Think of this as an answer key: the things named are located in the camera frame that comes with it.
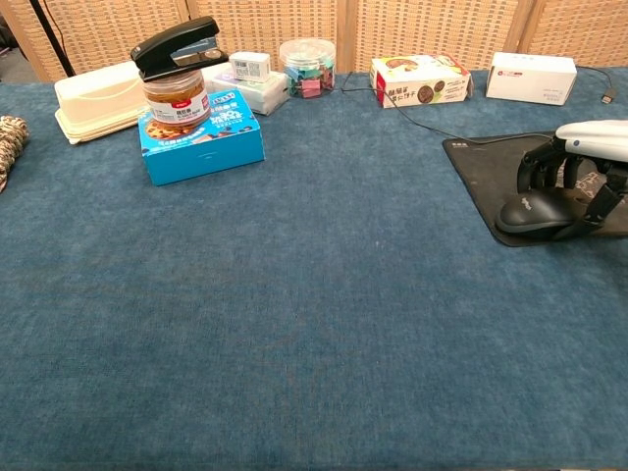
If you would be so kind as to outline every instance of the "jar lid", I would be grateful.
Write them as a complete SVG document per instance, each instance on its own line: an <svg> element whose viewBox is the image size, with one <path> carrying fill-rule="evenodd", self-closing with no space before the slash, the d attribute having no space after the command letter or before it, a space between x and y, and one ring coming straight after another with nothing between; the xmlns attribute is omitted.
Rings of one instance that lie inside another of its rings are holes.
<svg viewBox="0 0 628 471"><path fill-rule="evenodd" d="M336 46L332 41L315 37L293 39L280 46L279 56L287 66L318 67L334 63Z"/></svg>
<svg viewBox="0 0 628 471"><path fill-rule="evenodd" d="M185 72L166 78L158 78L144 83L144 89L153 93L172 93L173 91L187 90L203 80L200 71Z"/></svg>

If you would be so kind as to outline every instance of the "mouse cable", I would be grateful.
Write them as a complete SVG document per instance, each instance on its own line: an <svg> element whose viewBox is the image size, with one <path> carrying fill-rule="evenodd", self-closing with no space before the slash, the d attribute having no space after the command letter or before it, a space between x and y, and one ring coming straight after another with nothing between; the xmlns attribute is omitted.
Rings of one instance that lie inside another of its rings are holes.
<svg viewBox="0 0 628 471"><path fill-rule="evenodd" d="M605 71L603 69L596 69L595 67L589 67L589 66L578 66L578 65L576 65L576 68L577 69L588 69L590 71L596 71L596 72L599 72L600 74L604 74L606 76L606 78L608 79L608 88L604 92L604 95L602 95L602 103L608 104L617 96L617 89L614 86L612 86L612 78L611 78L610 74L607 71Z"/></svg>
<svg viewBox="0 0 628 471"><path fill-rule="evenodd" d="M371 88L371 87L358 87L358 88L346 88L346 83L348 82L349 78L353 75L353 72L349 72L348 75L346 76L346 78L344 79L344 83L342 84L342 87L340 88L340 91L342 92L342 94L345 94L348 91L372 91L373 93L375 93L376 91L381 91L382 93L384 93L386 95L386 97L391 100L391 98L389 97L389 95L386 93L385 90L382 90L380 88ZM414 126L418 126L419 128L423 128L425 130L428 131L433 131L433 132L439 132L441 134L447 135L449 137L455 137L456 139L460 139L463 140L465 142L469 142L472 144L477 144L477 145L483 145L483 144L493 144L495 142L503 142L505 140L512 140L512 139L519 139L521 137L528 137L528 136L538 136L538 137L544 137L545 139L549 140L551 139L550 136L546 135L546 134L541 134L539 132L527 132L524 134L516 134L516 135L510 135L507 137L497 137L495 139L490 139L490 140L474 140L474 139L469 139L467 137L462 137L460 135L456 135L456 134L452 134L451 132L447 132L447 131L443 131L443 130L439 130L438 128L432 128L431 126L427 126L424 125L422 123L419 123L418 121L413 120L412 118L410 118L407 113L405 113L399 106L396 105L396 103L394 101L391 100L391 103L394 105L394 108L396 109L396 111L398 111L399 113L401 113L401 115L408 120L410 123L412 123Z"/></svg>

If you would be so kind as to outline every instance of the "clear plastic container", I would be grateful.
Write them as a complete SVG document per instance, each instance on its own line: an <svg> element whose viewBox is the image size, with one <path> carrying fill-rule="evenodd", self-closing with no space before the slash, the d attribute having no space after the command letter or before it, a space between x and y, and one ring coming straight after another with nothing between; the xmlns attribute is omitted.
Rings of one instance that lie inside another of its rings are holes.
<svg viewBox="0 0 628 471"><path fill-rule="evenodd" d="M192 128L211 113L201 71L146 81L143 87L153 118L167 128Z"/></svg>
<svg viewBox="0 0 628 471"><path fill-rule="evenodd" d="M334 89L336 46L326 39L302 38L283 43L279 56L291 96L315 98Z"/></svg>

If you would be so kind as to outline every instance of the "jar label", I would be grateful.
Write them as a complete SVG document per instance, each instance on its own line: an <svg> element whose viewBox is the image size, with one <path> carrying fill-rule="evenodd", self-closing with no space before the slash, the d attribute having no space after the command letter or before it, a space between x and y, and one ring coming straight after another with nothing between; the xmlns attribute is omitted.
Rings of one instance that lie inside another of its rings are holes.
<svg viewBox="0 0 628 471"><path fill-rule="evenodd" d="M148 100L153 116L157 121L173 125L184 125L204 115L209 109L207 93L199 93L192 98L175 103L157 103Z"/></svg>

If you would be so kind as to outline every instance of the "black computer mouse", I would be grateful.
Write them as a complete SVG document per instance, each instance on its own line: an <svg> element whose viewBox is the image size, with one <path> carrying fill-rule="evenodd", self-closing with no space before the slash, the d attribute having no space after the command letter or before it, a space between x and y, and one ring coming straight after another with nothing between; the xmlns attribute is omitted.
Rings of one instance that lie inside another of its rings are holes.
<svg viewBox="0 0 628 471"><path fill-rule="evenodd" d="M506 202L497 214L496 226L513 236L550 240L582 217L590 201L579 189L533 189Z"/></svg>

